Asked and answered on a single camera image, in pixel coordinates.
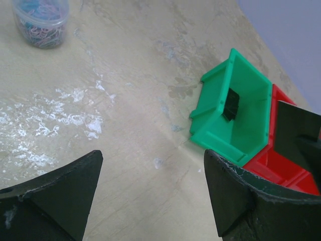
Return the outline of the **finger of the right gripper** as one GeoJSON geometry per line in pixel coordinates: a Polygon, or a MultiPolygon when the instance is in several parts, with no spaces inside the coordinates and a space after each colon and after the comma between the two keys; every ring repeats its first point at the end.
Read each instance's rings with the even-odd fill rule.
{"type": "Polygon", "coordinates": [[[320,138],[300,135],[296,137],[295,143],[320,191],[320,138]]]}

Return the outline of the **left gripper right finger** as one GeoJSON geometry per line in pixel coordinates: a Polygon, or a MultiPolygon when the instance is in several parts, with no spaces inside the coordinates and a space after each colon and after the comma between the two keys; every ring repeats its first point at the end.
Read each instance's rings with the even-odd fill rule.
{"type": "Polygon", "coordinates": [[[320,196],[274,184],[212,150],[204,168],[223,240],[320,240],[320,196]]]}

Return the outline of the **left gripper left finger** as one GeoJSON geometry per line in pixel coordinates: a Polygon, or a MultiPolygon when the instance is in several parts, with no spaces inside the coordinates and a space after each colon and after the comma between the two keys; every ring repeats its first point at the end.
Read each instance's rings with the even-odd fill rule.
{"type": "Polygon", "coordinates": [[[1,190],[1,240],[82,240],[103,163],[100,150],[1,190]]]}

